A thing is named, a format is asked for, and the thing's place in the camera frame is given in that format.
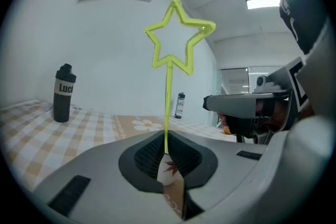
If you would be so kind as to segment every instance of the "water bottle cap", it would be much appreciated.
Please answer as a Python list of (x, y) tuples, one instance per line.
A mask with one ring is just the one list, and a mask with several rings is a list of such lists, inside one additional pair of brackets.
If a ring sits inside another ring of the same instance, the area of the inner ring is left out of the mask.
[(76, 82), (76, 76), (72, 74), (72, 66), (68, 63), (65, 63), (63, 66), (60, 67), (60, 69), (56, 72), (56, 79), (68, 81), (71, 83)]

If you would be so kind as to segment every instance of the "checkered tablecloth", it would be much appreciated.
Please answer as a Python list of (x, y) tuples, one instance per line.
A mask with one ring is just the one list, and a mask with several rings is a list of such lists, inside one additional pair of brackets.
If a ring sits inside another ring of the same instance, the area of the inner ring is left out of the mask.
[[(162, 116), (118, 116), (70, 108), (70, 120), (54, 121), (52, 104), (31, 101), (0, 110), (2, 150), (19, 182), (33, 190), (53, 171), (94, 146), (162, 130)], [(235, 142), (223, 130), (171, 117), (170, 130)]]

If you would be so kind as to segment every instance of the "yellow stick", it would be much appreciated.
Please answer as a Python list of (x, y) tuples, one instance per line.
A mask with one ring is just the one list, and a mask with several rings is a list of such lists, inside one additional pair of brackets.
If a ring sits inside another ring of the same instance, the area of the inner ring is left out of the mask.
[(169, 129), (169, 110), (170, 100), (172, 96), (172, 81), (173, 81), (173, 62), (167, 63), (166, 75), (166, 103), (164, 108), (164, 152), (168, 154), (168, 129)]

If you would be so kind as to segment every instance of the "yellow star wand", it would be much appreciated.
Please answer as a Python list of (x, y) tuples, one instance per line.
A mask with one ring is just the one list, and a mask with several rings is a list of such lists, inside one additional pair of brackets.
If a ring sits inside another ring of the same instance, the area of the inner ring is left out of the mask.
[[(168, 25), (170, 19), (172, 18), (174, 10), (176, 11), (177, 17), (179, 18), (179, 21), (182, 25), (199, 29), (199, 31), (193, 37), (191, 37), (185, 45), (185, 63), (175, 55), (167, 55), (162, 59), (160, 59), (161, 43), (159, 39), (156, 37), (156, 35), (153, 33), (154, 30), (163, 28)], [(215, 31), (215, 29), (216, 25), (214, 22), (208, 20), (188, 18), (184, 12), (180, 0), (172, 0), (161, 22), (150, 25), (145, 28), (145, 33), (154, 43), (153, 68), (158, 68), (160, 66), (167, 64), (166, 97), (165, 97), (165, 111), (164, 111), (165, 153), (168, 153), (167, 138), (168, 138), (169, 110), (170, 110), (170, 100), (171, 100), (172, 80), (173, 80), (173, 64), (177, 65), (177, 67), (179, 67), (184, 73), (191, 76), (194, 70), (193, 47), (202, 39), (206, 38), (213, 31)]]

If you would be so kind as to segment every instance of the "ceiling light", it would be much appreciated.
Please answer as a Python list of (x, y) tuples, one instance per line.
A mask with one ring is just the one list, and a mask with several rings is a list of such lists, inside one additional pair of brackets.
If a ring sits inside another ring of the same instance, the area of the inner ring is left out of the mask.
[(266, 8), (266, 7), (279, 7), (280, 0), (247, 0), (247, 8)]
[(253, 73), (249, 73), (249, 75), (268, 75), (268, 72), (253, 72)]

